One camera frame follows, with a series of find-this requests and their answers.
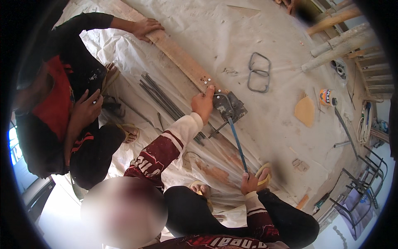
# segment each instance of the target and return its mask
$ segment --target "arm sleeve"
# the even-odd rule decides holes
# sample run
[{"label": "arm sleeve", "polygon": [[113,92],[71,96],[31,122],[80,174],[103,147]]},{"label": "arm sleeve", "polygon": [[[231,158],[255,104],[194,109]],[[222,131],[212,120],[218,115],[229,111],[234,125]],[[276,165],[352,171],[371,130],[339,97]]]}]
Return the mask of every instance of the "arm sleeve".
[{"label": "arm sleeve", "polygon": [[124,176],[148,179],[163,192],[161,173],[185,151],[187,144],[202,128],[203,121],[199,114],[193,112],[183,116],[131,161]]},{"label": "arm sleeve", "polygon": [[62,48],[68,46],[83,30],[107,29],[112,20],[113,16],[105,13],[82,13],[55,27],[47,39],[44,61],[59,54]]},{"label": "arm sleeve", "polygon": [[258,200],[256,191],[245,195],[248,228],[252,236],[264,243],[280,241],[279,231],[272,224],[264,205]]}]

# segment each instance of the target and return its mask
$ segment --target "white sleeve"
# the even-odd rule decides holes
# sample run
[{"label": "white sleeve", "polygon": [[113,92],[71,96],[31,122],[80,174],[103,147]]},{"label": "white sleeve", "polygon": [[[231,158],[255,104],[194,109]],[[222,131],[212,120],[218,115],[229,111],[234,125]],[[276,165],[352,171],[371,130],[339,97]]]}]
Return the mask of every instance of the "white sleeve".
[{"label": "white sleeve", "polygon": [[202,128],[202,118],[196,112],[192,112],[175,121],[166,131],[170,131],[176,136],[183,143],[182,147],[185,148]]}]

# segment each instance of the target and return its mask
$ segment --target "leg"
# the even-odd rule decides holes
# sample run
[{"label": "leg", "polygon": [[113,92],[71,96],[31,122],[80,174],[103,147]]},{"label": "leg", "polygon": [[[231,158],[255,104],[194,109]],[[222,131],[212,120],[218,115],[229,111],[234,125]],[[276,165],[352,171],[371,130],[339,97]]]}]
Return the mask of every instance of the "leg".
[{"label": "leg", "polygon": [[220,224],[211,214],[207,199],[185,186],[169,188],[164,198],[169,212],[166,227],[177,238],[193,234],[242,234],[241,228]]},{"label": "leg", "polygon": [[70,157],[70,173],[81,188],[87,190],[101,182],[108,173],[112,155],[125,140],[116,125],[98,128],[98,119],[83,129]]},{"label": "leg", "polygon": [[283,242],[290,248],[303,248],[314,242],[319,233],[319,224],[314,217],[280,200],[268,188],[257,194]]}]

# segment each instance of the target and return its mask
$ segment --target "black pants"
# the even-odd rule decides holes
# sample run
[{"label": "black pants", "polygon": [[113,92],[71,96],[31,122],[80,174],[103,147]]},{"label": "black pants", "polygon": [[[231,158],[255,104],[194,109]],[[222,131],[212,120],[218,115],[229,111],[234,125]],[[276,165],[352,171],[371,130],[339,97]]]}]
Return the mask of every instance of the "black pants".
[{"label": "black pants", "polygon": [[[193,234],[252,237],[247,227],[228,228],[219,223],[211,214],[206,198],[185,186],[169,188],[164,198],[169,210],[166,227],[175,237]],[[303,248],[314,242],[319,224],[311,215],[283,202],[269,189],[258,192],[258,198],[279,230],[282,241],[290,248]]]}]

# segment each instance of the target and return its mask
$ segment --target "wooden stick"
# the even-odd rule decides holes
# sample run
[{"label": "wooden stick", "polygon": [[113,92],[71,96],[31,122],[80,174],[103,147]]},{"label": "wooden stick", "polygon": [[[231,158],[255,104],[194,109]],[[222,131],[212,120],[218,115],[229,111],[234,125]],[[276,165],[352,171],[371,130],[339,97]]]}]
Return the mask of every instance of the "wooden stick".
[{"label": "wooden stick", "polygon": [[[141,13],[130,7],[121,0],[92,0],[100,8],[110,14],[129,21],[137,22],[145,18]],[[188,53],[186,53],[175,41],[173,41],[163,30],[156,30],[146,35],[163,53],[165,53],[192,81],[201,92],[206,92],[210,84],[215,86],[216,91],[228,94],[227,90],[215,82],[215,79],[208,74]]]},{"label": "wooden stick", "polygon": [[349,20],[354,17],[358,17],[360,15],[362,15],[362,13],[357,7],[353,8],[353,9],[346,10],[334,17],[320,21],[319,23],[315,24],[314,26],[308,28],[307,33],[309,35],[313,35],[315,33],[318,33],[320,31],[328,28],[328,27],[332,27],[336,24],[339,24],[343,21]]},{"label": "wooden stick", "polygon": [[309,199],[308,195],[305,194],[304,197],[301,199],[300,203],[296,206],[296,208],[298,210],[301,210],[304,207],[304,205],[307,203],[308,199]]},{"label": "wooden stick", "polygon": [[367,29],[361,34],[358,34],[348,41],[345,41],[342,44],[336,46],[333,50],[329,50],[328,52],[325,52],[315,59],[305,63],[301,66],[301,69],[303,70],[303,72],[307,72],[325,63],[328,63],[329,61],[345,55],[349,51],[353,51],[360,46],[370,42],[374,36],[374,32],[371,29]]},{"label": "wooden stick", "polygon": [[356,51],[354,53],[348,54],[347,58],[348,59],[352,59],[352,58],[355,58],[355,57],[358,57],[358,56],[364,56],[364,55],[367,55],[367,54],[370,54],[370,53],[376,53],[376,52],[379,52],[379,51],[381,51],[379,46],[368,47],[366,49],[362,49],[362,50]]},{"label": "wooden stick", "polygon": [[367,22],[359,24],[359,25],[353,27],[352,29],[349,29],[346,32],[330,39],[329,41],[315,47],[313,50],[311,50],[311,54],[314,57],[317,57],[320,54],[322,54],[326,51],[329,51],[329,50],[333,49],[334,47],[336,47],[337,45],[342,44],[343,42],[347,41],[348,39],[356,36],[357,34],[362,33],[369,27],[370,27],[370,24]]}]

